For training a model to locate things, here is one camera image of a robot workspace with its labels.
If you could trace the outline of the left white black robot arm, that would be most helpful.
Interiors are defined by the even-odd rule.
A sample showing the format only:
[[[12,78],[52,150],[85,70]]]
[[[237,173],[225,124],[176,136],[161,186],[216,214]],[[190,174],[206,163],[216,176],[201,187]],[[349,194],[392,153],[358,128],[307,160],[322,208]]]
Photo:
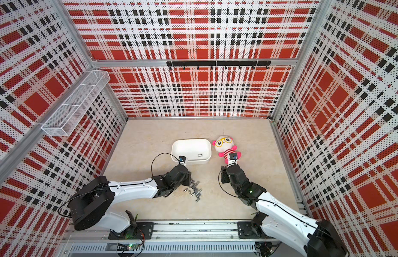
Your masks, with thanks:
[[[116,212],[112,206],[135,199],[167,197],[179,186],[189,186],[191,172],[182,164],[170,172],[143,181],[110,182],[105,176],[95,178],[68,200],[77,231],[103,227],[122,233],[132,226],[129,212]]]

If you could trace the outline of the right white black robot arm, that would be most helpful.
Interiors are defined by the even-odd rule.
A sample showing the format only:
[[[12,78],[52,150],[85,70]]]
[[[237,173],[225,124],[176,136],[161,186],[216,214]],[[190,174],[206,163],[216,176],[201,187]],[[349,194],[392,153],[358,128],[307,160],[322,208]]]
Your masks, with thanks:
[[[280,202],[264,187],[251,182],[238,164],[222,166],[219,184],[230,184],[232,197],[257,211],[252,230],[275,238],[304,257],[348,257],[347,247],[328,220],[315,220]]]

